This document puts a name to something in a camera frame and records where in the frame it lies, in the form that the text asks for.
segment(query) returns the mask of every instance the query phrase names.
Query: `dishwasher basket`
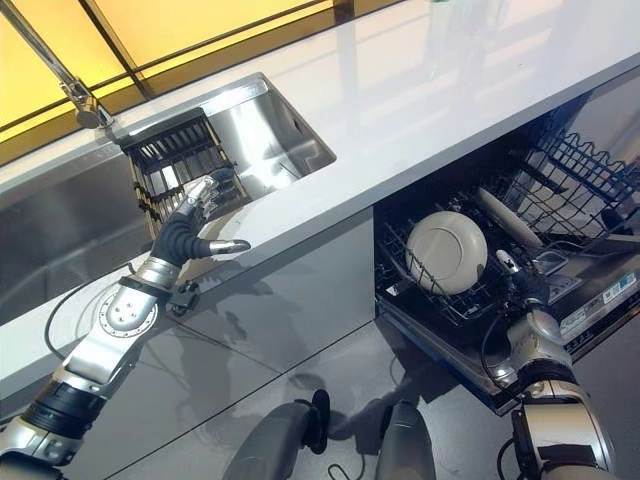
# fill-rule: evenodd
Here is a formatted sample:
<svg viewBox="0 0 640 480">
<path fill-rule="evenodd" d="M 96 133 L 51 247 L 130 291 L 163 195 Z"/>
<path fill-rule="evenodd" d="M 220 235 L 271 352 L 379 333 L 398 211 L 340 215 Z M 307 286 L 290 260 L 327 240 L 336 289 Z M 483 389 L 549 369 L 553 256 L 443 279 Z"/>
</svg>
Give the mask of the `dishwasher basket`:
<svg viewBox="0 0 640 480">
<path fill-rule="evenodd" d="M 138 206 L 145 212 L 152 238 L 184 197 L 185 185 L 216 178 L 222 189 L 235 171 L 201 108 L 161 122 L 121 142 L 131 161 Z"/>
<path fill-rule="evenodd" d="M 377 232 L 379 251 L 387 262 L 376 264 L 376 284 L 392 285 L 391 295 L 421 295 L 436 307 L 454 327 L 464 327 L 488 314 L 495 314 L 508 290 L 507 274 L 491 254 L 503 249 L 516 262 L 536 273 L 534 257 L 549 253 L 569 257 L 588 253 L 611 233 L 631 233 L 629 224 L 638 209 L 637 165 L 615 162 L 606 152 L 597 152 L 591 142 L 583 142 L 577 133 L 548 127 L 548 123 L 525 130 L 527 154 L 512 165 L 498 170 L 490 180 L 467 191 L 452 195 L 445 205 L 435 210 L 454 210 L 472 218 L 483 230 L 489 247 L 489 258 L 480 281 L 458 295 L 436 295 L 420 286 L 422 276 L 437 281 L 406 245 L 415 223 L 425 214 L 405 212 L 403 218 L 385 221 Z M 544 243 L 532 252 L 511 238 L 474 202 L 477 187 L 490 191 L 524 220 Z M 411 265 L 407 267 L 407 256 Z M 418 266 L 420 278 L 411 275 Z"/>
</svg>

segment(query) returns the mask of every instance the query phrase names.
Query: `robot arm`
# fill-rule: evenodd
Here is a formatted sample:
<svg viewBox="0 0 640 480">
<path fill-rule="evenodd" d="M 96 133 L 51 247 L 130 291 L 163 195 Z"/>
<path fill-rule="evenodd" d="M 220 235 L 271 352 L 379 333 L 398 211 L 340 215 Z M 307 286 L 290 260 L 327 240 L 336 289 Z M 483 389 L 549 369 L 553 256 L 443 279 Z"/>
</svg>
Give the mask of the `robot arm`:
<svg viewBox="0 0 640 480">
<path fill-rule="evenodd" d="M 514 446 L 527 479 L 613 479 L 613 449 L 572 371 L 558 322 L 547 310 L 544 279 L 521 270 L 504 251 L 497 256 L 524 293 L 527 313 L 507 335 L 511 360 L 524 386 L 511 414 Z"/>
<path fill-rule="evenodd" d="M 144 343 L 167 328 L 159 313 L 172 297 L 184 263 L 250 247 L 242 240 L 197 237 L 215 187 L 215 180 L 205 177 L 186 195 L 163 226 L 149 258 L 103 299 L 88 335 L 27 410 L 0 434 L 3 478 L 59 478 L 52 466 L 71 462 L 85 432 L 135 366 Z"/>
</svg>

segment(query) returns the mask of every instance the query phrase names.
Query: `gray floor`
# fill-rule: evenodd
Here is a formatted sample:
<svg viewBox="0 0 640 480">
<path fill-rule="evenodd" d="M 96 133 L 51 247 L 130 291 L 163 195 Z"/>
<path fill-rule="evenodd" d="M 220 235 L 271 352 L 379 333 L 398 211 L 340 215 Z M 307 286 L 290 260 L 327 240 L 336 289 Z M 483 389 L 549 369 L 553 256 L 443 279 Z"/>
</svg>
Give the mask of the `gray floor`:
<svg viewBox="0 0 640 480">
<path fill-rule="evenodd" d="M 636 408 L 640 392 L 629 378 L 639 353 L 636 318 L 576 367 L 578 379 L 609 428 L 621 479 L 640 478 Z M 109 478 L 221 478 L 236 449 L 268 411 L 294 398 L 310 398 L 317 388 L 325 388 L 332 397 L 329 445 L 322 456 L 302 450 L 294 479 L 329 479 L 332 463 L 340 464 L 351 479 L 373 478 L 380 416 L 384 406 L 400 398 L 419 402 L 434 444 L 439 480 L 497 478 L 495 456 L 510 436 L 508 416 L 489 412 L 384 320 L 368 323 L 286 373 L 274 375 L 256 392 Z M 123 438 L 122 448 L 134 439 Z M 333 473 L 342 480 L 339 472 Z M 517 476 L 512 452 L 505 456 L 505 473 L 507 478 Z"/>
</svg>

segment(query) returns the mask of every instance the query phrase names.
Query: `white plate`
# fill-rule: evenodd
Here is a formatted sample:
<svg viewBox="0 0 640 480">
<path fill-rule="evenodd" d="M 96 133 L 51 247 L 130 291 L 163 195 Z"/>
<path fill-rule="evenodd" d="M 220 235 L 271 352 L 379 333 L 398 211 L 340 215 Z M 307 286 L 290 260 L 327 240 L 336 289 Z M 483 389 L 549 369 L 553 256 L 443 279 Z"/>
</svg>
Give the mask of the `white plate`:
<svg viewBox="0 0 640 480">
<path fill-rule="evenodd" d="M 422 219 L 407 240 L 405 260 L 413 278 L 438 295 L 454 295 L 478 281 L 487 264 L 487 241 L 480 227 L 456 212 L 437 212 Z M 424 272 L 433 276 L 435 283 Z"/>
<path fill-rule="evenodd" d="M 496 197 L 487 192 L 484 188 L 478 188 L 476 194 L 478 205 L 489 214 L 509 235 L 522 245 L 534 250 L 542 248 L 544 244 L 533 230 Z"/>
</svg>

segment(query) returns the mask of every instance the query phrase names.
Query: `open dishwasher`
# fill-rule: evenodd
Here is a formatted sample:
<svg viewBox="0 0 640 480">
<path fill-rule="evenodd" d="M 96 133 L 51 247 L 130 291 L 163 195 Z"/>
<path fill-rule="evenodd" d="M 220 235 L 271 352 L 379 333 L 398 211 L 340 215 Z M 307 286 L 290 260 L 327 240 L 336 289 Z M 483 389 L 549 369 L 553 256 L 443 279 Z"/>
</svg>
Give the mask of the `open dishwasher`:
<svg viewBox="0 0 640 480">
<path fill-rule="evenodd" d="M 380 311 L 499 415 L 515 405 L 522 387 L 509 362 L 504 324 L 485 338 L 513 303 L 497 250 L 545 278 L 551 313 L 574 362 L 640 312 L 639 166 L 614 161 L 567 133 L 561 116 L 536 119 L 375 207 Z M 540 245 L 523 244 L 487 214 L 479 188 L 524 221 Z M 488 246 L 478 282 L 456 295 L 425 290 L 407 248 L 413 227 L 442 210 L 471 218 Z"/>
</svg>

